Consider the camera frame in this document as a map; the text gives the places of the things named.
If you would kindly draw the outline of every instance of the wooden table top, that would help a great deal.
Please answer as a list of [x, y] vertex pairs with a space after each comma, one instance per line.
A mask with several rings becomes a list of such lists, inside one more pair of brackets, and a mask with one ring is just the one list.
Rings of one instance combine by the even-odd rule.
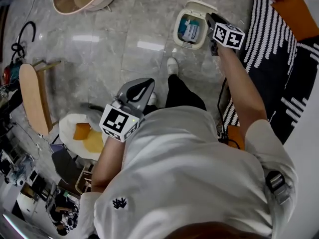
[[23, 64], [19, 80], [23, 106], [31, 127], [39, 134], [48, 135], [52, 121], [46, 100], [44, 72], [36, 72], [32, 65]]

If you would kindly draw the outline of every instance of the patterned throw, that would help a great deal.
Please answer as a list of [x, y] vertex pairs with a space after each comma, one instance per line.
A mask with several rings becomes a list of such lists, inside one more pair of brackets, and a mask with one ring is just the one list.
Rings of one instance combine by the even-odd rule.
[[[314, 85], [319, 67], [319, 36], [297, 42], [272, 3], [273, 0], [254, 0], [240, 60], [265, 103], [276, 136], [284, 143], [301, 117]], [[225, 128], [239, 126], [232, 99], [223, 120]]]

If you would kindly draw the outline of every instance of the shirt logo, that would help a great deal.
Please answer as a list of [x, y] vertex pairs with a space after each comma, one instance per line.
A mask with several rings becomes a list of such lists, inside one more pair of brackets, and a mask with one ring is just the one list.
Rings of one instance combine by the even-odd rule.
[[120, 200], [116, 198], [112, 202], [115, 209], [124, 208], [126, 206], [126, 199], [123, 197]]

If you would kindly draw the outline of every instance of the white t-shirt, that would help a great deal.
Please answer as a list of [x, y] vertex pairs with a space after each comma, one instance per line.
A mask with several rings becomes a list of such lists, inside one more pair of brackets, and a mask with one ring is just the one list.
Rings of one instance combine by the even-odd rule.
[[212, 221], [269, 236], [261, 164], [293, 182], [297, 177], [267, 121], [251, 125], [245, 142], [247, 152], [219, 143], [211, 115], [198, 108], [149, 114], [126, 143], [122, 171], [104, 193], [82, 195], [79, 237], [163, 239]]

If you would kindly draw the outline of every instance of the white shoe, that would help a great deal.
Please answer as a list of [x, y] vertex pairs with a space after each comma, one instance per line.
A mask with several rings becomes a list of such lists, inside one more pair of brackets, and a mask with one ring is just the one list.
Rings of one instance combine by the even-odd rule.
[[158, 101], [158, 98], [157, 98], [155, 92], [152, 92], [151, 97], [150, 97], [149, 102], [148, 102], [148, 106], [155, 106], [157, 101]]
[[169, 58], [167, 60], [167, 72], [168, 72], [168, 76], [170, 76], [172, 74], [178, 75], [178, 63], [177, 63], [176, 59]]

